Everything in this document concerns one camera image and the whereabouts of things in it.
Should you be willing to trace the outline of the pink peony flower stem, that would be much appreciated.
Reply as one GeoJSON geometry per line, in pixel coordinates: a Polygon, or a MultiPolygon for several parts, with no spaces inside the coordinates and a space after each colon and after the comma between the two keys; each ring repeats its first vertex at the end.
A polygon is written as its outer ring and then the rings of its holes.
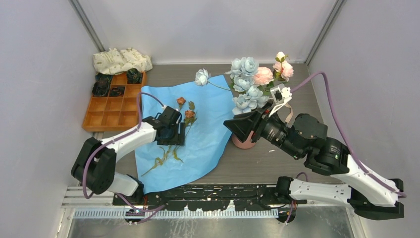
{"type": "Polygon", "coordinates": [[[254,85],[263,92],[268,92],[276,82],[288,82],[294,76],[294,68],[288,58],[287,54],[280,51],[276,54],[272,68],[260,66],[253,76],[254,85]]]}

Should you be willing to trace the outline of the flower bouquet blue paper wrap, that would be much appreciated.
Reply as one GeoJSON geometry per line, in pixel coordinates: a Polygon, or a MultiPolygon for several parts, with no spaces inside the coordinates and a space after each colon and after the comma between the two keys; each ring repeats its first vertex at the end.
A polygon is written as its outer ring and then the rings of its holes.
{"type": "Polygon", "coordinates": [[[144,184],[144,192],[159,192],[193,181],[212,171],[218,164],[231,132],[223,122],[233,118],[233,95],[227,90],[223,75],[210,78],[210,84],[200,87],[188,82],[172,87],[143,87],[144,92],[156,96],[166,106],[178,108],[177,99],[193,101],[197,120],[185,137],[177,155],[183,162],[174,159],[173,149],[162,166],[141,176],[150,169],[163,150],[157,143],[149,143],[135,149],[138,179],[144,184]]]}

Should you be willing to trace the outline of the light blue flower stem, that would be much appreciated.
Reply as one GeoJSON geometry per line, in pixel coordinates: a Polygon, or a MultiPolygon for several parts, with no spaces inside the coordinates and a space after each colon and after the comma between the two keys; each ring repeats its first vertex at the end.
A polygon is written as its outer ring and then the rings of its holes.
{"type": "Polygon", "coordinates": [[[239,94],[233,98],[233,114],[248,113],[266,104],[269,96],[264,94],[263,87],[273,82],[269,68],[260,67],[253,57],[242,57],[234,59],[225,74],[231,80],[228,91],[234,90],[239,94]]]}

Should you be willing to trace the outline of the beige ribbon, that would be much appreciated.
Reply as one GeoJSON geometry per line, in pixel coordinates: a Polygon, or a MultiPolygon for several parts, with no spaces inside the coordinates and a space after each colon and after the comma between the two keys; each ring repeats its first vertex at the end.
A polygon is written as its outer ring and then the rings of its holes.
{"type": "Polygon", "coordinates": [[[286,117],[286,119],[284,121],[286,125],[289,125],[290,124],[290,121],[291,121],[291,119],[293,117],[294,111],[293,111],[293,108],[290,106],[289,103],[285,103],[284,106],[289,109],[289,114],[288,114],[288,116],[286,117]]]}

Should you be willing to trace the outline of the orange rose stem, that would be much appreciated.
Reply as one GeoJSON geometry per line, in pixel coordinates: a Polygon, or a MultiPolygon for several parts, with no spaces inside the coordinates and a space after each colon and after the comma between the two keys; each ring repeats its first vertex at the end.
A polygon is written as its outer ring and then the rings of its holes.
{"type": "MultiPolygon", "coordinates": [[[[188,101],[188,109],[185,111],[185,119],[184,119],[184,123],[185,123],[185,127],[186,127],[186,133],[185,136],[188,135],[191,126],[194,124],[194,122],[197,120],[197,116],[196,116],[196,112],[195,112],[195,104],[193,101],[188,101]]],[[[173,149],[173,157],[174,159],[178,160],[178,161],[182,161],[182,159],[177,155],[177,151],[181,146],[176,146],[173,149]]]]}
{"type": "MultiPolygon", "coordinates": [[[[185,98],[180,97],[176,101],[177,101],[179,110],[181,110],[183,105],[186,103],[185,98]]],[[[156,157],[154,165],[150,169],[148,169],[146,172],[144,172],[141,176],[143,177],[144,175],[146,175],[147,173],[149,173],[151,170],[155,169],[156,167],[162,166],[164,164],[164,162],[168,159],[169,154],[172,151],[172,147],[173,147],[172,145],[169,145],[166,148],[164,148],[163,146],[160,146],[160,149],[163,150],[162,157],[156,157]]]]}

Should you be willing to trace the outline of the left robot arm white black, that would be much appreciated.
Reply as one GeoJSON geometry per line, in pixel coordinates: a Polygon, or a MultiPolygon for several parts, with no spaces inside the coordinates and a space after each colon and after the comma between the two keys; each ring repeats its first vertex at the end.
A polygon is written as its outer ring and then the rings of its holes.
{"type": "Polygon", "coordinates": [[[94,194],[106,191],[124,195],[133,205],[144,200],[144,185],[136,178],[116,172],[117,162],[136,148],[149,144],[183,146],[185,128],[182,114],[165,107],[155,117],[147,117],[133,128],[114,137],[87,139],[71,169],[71,175],[94,194]]]}

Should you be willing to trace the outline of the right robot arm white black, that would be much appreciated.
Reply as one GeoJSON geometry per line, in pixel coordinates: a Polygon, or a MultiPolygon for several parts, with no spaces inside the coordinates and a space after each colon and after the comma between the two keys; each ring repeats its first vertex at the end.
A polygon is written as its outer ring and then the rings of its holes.
{"type": "Polygon", "coordinates": [[[327,136],[328,127],[309,114],[299,114],[288,127],[268,107],[234,116],[223,123],[241,142],[263,138],[294,159],[304,159],[312,172],[340,180],[323,184],[281,176],[275,187],[280,203],[316,200],[352,208],[370,220],[404,217],[404,204],[398,191],[401,179],[379,176],[364,165],[358,165],[348,147],[327,136]]]}

